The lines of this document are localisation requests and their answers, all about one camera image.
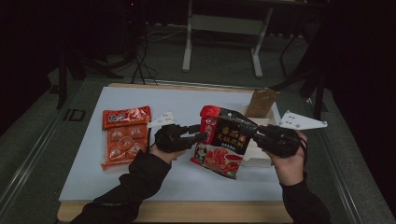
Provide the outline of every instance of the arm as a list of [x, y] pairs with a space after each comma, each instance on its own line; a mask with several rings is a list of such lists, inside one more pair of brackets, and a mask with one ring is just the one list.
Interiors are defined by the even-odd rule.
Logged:
[[172, 161], [185, 151], [165, 153], [156, 146], [149, 153], [139, 152], [120, 176], [120, 184], [84, 206], [71, 224], [126, 223], [137, 218], [140, 204], [160, 189]]
[[[302, 139], [303, 147], [307, 147], [306, 136], [298, 132]], [[312, 193], [304, 179], [304, 157], [303, 148], [297, 150], [295, 156], [280, 158], [267, 152], [271, 158], [279, 184], [283, 189], [283, 202], [286, 210], [294, 221], [294, 224], [331, 223], [329, 211], [320, 200]]]

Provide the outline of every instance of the white bracket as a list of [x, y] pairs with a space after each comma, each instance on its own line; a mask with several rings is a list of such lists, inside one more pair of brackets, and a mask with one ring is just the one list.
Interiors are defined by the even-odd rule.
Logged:
[[148, 128], [164, 126], [168, 124], [176, 124], [176, 119], [173, 116], [172, 112], [166, 112], [154, 121], [148, 123]]
[[279, 122], [279, 127], [294, 130], [326, 128], [327, 122], [307, 118], [298, 114], [291, 113], [288, 110], [286, 111], [285, 115], [283, 115], [282, 120]]

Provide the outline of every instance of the red snack bag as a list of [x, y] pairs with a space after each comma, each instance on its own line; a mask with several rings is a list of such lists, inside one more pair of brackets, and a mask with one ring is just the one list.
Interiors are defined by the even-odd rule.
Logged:
[[215, 105], [205, 105], [200, 116], [200, 132], [207, 132], [208, 137], [196, 145], [191, 161], [236, 179], [236, 172], [250, 140], [240, 132], [239, 124], [248, 122], [254, 125], [253, 121], [239, 112]]
[[103, 112], [103, 129], [107, 131], [105, 160], [101, 164], [103, 170], [133, 162], [139, 150], [146, 152], [149, 139], [147, 124], [150, 121], [148, 106]]
[[114, 127], [129, 126], [132, 124], [147, 124], [150, 121], [151, 112], [148, 105], [123, 110], [104, 110], [102, 130], [107, 130]]

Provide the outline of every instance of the black and red package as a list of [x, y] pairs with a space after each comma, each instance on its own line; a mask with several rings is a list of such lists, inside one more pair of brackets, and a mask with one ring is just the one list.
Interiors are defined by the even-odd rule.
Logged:
[[255, 124], [237, 111], [215, 105], [205, 105], [200, 116], [200, 132], [206, 132], [208, 137], [197, 143], [191, 161], [220, 175], [236, 179], [250, 140], [241, 133], [240, 124]]

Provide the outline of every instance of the person's left hand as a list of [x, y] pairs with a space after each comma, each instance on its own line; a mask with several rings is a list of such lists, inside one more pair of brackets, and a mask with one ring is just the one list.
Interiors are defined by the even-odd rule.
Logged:
[[186, 153], [186, 150], [177, 151], [177, 152], [164, 152], [164, 151], [159, 150], [157, 148], [157, 145], [154, 144], [154, 146], [152, 146], [151, 149], [149, 150], [149, 153], [159, 157], [163, 161], [170, 164], [172, 161], [177, 160], [177, 157]]

